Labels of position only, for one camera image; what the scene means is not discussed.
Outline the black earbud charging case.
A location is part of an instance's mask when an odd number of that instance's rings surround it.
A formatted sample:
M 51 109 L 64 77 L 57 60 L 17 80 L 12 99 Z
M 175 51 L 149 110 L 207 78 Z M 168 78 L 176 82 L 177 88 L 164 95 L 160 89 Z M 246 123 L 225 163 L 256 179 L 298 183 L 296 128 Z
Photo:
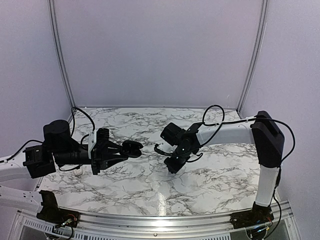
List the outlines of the black earbud charging case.
M 139 158 L 142 155 L 141 149 L 144 146 L 137 141 L 125 140 L 122 143 L 120 154 L 128 158 Z

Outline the white earbud charging case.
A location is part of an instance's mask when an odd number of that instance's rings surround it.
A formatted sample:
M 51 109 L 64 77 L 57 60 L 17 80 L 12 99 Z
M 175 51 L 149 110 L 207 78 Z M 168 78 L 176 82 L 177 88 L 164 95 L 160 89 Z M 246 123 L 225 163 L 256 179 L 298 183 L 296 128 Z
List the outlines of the white earbud charging case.
M 75 176 L 81 176 L 83 174 L 83 169 L 80 167 L 79 169 L 73 170 L 73 174 Z

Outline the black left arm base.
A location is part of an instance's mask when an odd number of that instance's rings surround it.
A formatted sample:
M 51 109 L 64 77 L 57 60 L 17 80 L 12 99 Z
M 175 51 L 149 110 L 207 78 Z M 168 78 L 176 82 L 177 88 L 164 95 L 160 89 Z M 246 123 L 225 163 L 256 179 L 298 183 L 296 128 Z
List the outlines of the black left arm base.
M 36 214 L 37 219 L 55 224 L 56 228 L 77 227 L 80 216 L 78 211 L 60 208 L 55 194 L 51 191 L 41 190 L 39 193 L 42 201 L 40 212 Z

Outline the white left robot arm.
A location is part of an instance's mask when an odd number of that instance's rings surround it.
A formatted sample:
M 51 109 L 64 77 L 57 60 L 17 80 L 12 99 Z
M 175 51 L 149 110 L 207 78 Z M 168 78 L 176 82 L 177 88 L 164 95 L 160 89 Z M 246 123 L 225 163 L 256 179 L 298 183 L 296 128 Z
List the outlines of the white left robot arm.
M 16 179 L 37 179 L 56 172 L 58 165 L 90 165 L 92 173 L 97 175 L 117 163 L 130 158 L 129 153 L 117 144 L 105 147 L 97 152 L 88 153 L 82 147 L 77 150 L 48 150 L 44 145 L 27 147 L 14 157 L 0 159 L 0 181 Z M 10 187 L 0 188 L 0 204 L 7 207 L 28 210 L 44 215 L 53 223 L 63 219 L 63 211 L 58 208 L 55 194 L 51 191 L 25 191 Z

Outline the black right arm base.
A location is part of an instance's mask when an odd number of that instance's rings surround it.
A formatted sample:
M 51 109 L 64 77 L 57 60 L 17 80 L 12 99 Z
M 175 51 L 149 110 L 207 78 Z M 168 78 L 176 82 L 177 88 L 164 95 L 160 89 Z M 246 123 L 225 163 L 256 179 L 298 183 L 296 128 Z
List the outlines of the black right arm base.
M 234 229 L 240 229 L 270 223 L 273 220 L 274 215 L 270 205 L 265 207 L 254 202 L 251 209 L 232 213 L 229 221 Z

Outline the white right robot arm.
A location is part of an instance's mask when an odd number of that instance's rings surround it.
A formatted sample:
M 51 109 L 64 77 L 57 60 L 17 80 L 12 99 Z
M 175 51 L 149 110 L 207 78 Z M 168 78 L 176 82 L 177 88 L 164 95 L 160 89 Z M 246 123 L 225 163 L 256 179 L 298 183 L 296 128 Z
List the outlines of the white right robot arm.
M 258 224 L 267 216 L 276 188 L 277 178 L 281 171 L 285 137 L 274 119 L 266 111 L 259 111 L 252 118 L 233 122 L 206 125 L 201 122 L 183 129 L 169 123 L 160 137 L 163 142 L 157 149 L 168 154 L 164 163 L 168 170 L 177 173 L 202 147 L 220 144 L 254 144 L 260 174 L 255 206 L 248 212 L 247 219 Z

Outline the aluminium front rail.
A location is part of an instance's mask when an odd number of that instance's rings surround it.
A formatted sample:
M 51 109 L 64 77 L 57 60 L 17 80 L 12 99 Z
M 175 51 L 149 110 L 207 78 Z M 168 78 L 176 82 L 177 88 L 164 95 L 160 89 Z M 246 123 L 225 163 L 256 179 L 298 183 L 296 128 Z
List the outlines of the aluminium front rail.
M 231 213 L 133 216 L 80 211 L 77 226 L 55 228 L 32 211 L 19 210 L 10 240 L 248 240 L 258 226 L 235 229 Z

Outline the left aluminium wall post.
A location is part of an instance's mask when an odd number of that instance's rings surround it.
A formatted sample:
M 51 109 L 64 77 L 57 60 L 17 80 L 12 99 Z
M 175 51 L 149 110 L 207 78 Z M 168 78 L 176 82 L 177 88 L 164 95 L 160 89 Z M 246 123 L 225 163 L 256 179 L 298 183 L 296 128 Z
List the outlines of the left aluminium wall post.
M 60 39 L 59 27 L 58 27 L 58 17 L 56 11 L 56 4 L 54 0 L 48 0 L 48 10 L 49 10 L 49 19 L 51 24 L 53 43 L 57 57 L 57 63 L 60 70 L 62 83 L 65 89 L 65 93 L 69 102 L 70 107 L 75 107 L 75 98 L 72 93 L 72 88 L 68 76 L 67 67 L 64 60 L 63 48 Z

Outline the aluminium wall post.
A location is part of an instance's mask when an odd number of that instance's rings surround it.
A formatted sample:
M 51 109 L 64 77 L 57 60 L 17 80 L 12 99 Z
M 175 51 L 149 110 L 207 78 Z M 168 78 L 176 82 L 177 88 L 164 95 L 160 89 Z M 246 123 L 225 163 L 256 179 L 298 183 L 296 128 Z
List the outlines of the aluminium wall post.
M 51 24 L 53 43 L 57 57 L 57 63 L 60 70 L 62 83 L 65 89 L 65 93 L 69 102 L 70 107 L 75 107 L 75 98 L 72 93 L 72 88 L 68 76 L 67 67 L 64 60 L 63 48 L 60 39 L 59 27 L 58 27 L 58 17 L 56 11 L 56 4 L 54 0 L 48 0 L 48 10 L 49 10 L 49 19 Z
M 241 113 L 245 101 L 247 99 L 250 86 L 252 83 L 252 80 L 254 78 L 255 68 L 257 66 L 257 62 L 259 59 L 259 54 L 261 52 L 261 48 L 263 45 L 263 39 L 265 35 L 266 25 L 267 25 L 267 18 L 268 18 L 268 10 L 269 10 L 269 0 L 262 0 L 261 1 L 261 8 L 260 8 L 260 14 L 259 14 L 259 20 L 258 20 L 258 26 L 257 26 L 257 32 L 255 36 L 255 41 L 253 45 L 252 55 L 250 58 L 248 70 L 246 73 L 244 85 L 240 94 L 240 98 L 237 104 L 236 111 L 238 114 Z

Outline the right aluminium wall post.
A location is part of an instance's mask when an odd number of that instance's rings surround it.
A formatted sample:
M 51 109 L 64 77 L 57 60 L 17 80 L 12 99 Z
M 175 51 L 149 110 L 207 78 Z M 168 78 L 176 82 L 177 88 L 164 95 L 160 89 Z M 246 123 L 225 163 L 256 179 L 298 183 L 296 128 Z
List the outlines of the right aluminium wall post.
M 247 99 L 250 86 L 252 83 L 252 80 L 254 78 L 255 68 L 257 66 L 257 62 L 259 59 L 259 54 L 261 52 L 261 48 L 263 45 L 263 39 L 265 35 L 266 25 L 267 25 L 267 18 L 268 18 L 268 10 L 269 10 L 269 0 L 262 0 L 261 1 L 261 8 L 260 8 L 260 14 L 259 14 L 259 20 L 258 20 L 258 26 L 257 26 L 257 32 L 255 36 L 255 41 L 253 45 L 252 55 L 250 58 L 248 70 L 246 73 L 244 85 L 240 94 L 240 98 L 237 104 L 236 111 L 238 114 L 241 113 L 245 101 Z

